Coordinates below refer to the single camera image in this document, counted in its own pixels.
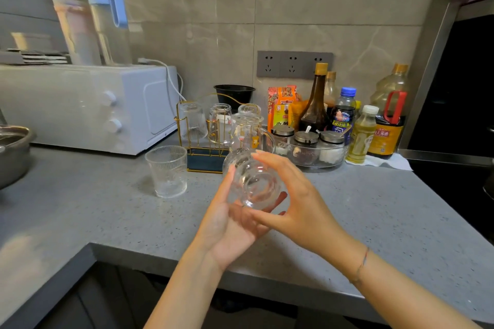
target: wall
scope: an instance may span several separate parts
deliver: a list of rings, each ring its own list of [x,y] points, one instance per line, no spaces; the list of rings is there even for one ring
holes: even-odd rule
[[[185,95],[214,84],[269,86],[311,81],[255,75],[258,50],[331,51],[339,86],[363,101],[396,61],[410,62],[430,0],[126,0],[133,55],[177,65]]]
[[[0,49],[16,48],[10,32],[49,34],[67,49],[51,0],[0,0]]]

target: stainless steel jar lid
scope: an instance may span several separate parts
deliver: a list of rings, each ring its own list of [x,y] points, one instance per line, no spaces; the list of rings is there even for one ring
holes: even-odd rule
[[[277,136],[292,136],[295,134],[295,129],[288,125],[275,125],[271,129],[271,133]]]
[[[317,140],[319,139],[318,133],[313,133],[313,132],[297,132],[295,133],[295,140],[300,143],[305,143],[305,144],[314,144],[317,143]]]
[[[340,144],[345,141],[345,137],[343,136],[343,134],[338,132],[333,132],[331,130],[325,130],[324,132],[321,132],[319,134],[319,137],[324,142],[333,143],[333,144]]]

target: forearm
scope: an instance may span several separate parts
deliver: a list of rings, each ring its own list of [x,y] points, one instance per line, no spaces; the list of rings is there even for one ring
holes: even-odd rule
[[[222,271],[194,242],[185,251],[145,329],[200,328]]]
[[[478,328],[471,320],[370,251],[357,275],[367,247],[348,235],[339,250],[326,255],[394,329]]]

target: round glass tray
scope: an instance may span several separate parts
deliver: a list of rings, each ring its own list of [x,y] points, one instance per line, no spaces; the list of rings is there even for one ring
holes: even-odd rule
[[[292,136],[285,140],[275,138],[275,144],[276,154],[289,158],[295,165],[310,168],[330,168],[341,165],[349,147],[321,140],[315,144],[302,144]]]

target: water bottle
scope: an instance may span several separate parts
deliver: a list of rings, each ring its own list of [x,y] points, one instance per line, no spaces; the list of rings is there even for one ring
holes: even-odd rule
[[[132,65],[124,0],[88,0],[105,63]]]

